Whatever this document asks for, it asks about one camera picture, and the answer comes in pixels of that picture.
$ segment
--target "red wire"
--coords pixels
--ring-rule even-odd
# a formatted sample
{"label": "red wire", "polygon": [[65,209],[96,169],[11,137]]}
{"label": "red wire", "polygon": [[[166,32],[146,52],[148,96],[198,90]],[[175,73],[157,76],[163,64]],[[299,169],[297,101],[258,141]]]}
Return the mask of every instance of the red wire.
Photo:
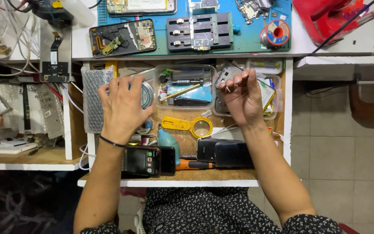
{"label": "red wire", "polygon": [[63,101],[63,96],[60,95],[55,89],[53,89],[48,83],[44,83],[50,91],[52,91],[61,101]]}
{"label": "red wire", "polygon": [[24,4],[25,4],[26,2],[27,2],[26,0],[21,1],[21,3],[18,5],[17,8],[18,8],[18,9],[21,8],[22,6],[24,6]]}

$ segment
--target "wooden shelf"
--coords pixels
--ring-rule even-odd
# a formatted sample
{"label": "wooden shelf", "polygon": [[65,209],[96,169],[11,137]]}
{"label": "wooden shelf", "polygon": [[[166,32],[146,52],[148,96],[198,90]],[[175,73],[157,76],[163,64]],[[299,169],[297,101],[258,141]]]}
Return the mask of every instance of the wooden shelf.
{"label": "wooden shelf", "polygon": [[[31,170],[31,171],[74,171],[79,168],[80,157],[66,160],[65,149],[42,148],[35,155],[28,156],[32,151],[19,154],[0,154],[0,170]],[[87,155],[82,165],[88,163]]]}

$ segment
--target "black smartphone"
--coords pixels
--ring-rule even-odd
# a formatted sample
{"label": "black smartphone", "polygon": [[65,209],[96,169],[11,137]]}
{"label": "black smartphone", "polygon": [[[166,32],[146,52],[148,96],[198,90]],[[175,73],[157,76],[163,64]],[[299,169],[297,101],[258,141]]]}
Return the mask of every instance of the black smartphone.
{"label": "black smartphone", "polygon": [[171,146],[158,146],[161,150],[161,175],[173,176],[175,174],[175,148]]}
{"label": "black smartphone", "polygon": [[214,148],[214,154],[216,158],[216,168],[254,168],[248,147],[243,141],[219,142]]}
{"label": "black smartphone", "polygon": [[122,160],[122,172],[158,176],[161,173],[161,150],[150,146],[127,146]]}
{"label": "black smartphone", "polygon": [[197,140],[197,160],[203,161],[203,162],[215,162],[214,147],[219,142],[241,142],[241,141],[215,139],[215,138],[199,138]]}

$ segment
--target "wooden drawer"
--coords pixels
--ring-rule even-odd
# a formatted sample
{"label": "wooden drawer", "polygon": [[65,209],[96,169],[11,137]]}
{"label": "wooden drawer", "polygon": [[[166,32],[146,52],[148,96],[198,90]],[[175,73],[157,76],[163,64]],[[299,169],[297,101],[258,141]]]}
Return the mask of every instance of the wooden drawer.
{"label": "wooden drawer", "polygon": [[[272,131],[283,135],[284,142],[278,134],[274,134],[275,140],[279,142],[278,147],[288,162],[291,164],[290,136],[291,136],[291,120],[292,120],[292,81],[293,81],[293,59],[287,59],[286,69],[278,76],[282,79],[282,93],[284,112],[277,114],[274,120],[267,121],[267,125],[272,127]],[[175,109],[163,109],[154,107],[152,116],[154,122],[158,124],[163,116],[175,118],[184,118],[193,120],[203,113],[203,111],[183,111]],[[231,117],[221,117],[212,114],[209,119],[213,127],[227,127],[234,123]],[[155,127],[151,134],[157,133]],[[197,139],[189,132],[178,130],[166,130],[172,134],[180,145],[182,154],[195,154],[197,147]],[[93,134],[88,134],[89,153],[95,154],[96,145]],[[89,166],[91,167],[94,157],[89,157]],[[78,181],[79,186],[84,186],[89,174],[85,175]],[[160,176],[158,178],[122,180],[122,187],[223,187],[223,186],[241,186],[241,187],[257,187],[259,186],[258,178],[255,170],[232,170],[232,169],[212,169],[201,171],[177,171],[174,176]]]}
{"label": "wooden drawer", "polygon": [[[70,97],[82,107],[83,96],[80,91],[71,84],[68,88]],[[0,170],[73,171],[79,168],[79,147],[87,142],[83,114],[69,102],[64,89],[62,94],[65,148],[44,147],[32,156],[28,156],[32,150],[19,154],[0,154]],[[85,156],[82,165],[87,163],[88,158]]]}

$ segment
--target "fingernail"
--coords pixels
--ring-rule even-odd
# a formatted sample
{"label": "fingernail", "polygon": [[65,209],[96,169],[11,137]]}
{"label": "fingernail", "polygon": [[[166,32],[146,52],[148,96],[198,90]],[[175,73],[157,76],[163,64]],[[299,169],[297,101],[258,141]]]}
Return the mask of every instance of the fingernail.
{"label": "fingernail", "polygon": [[246,78],[249,76],[249,73],[247,71],[242,72],[242,78]]}

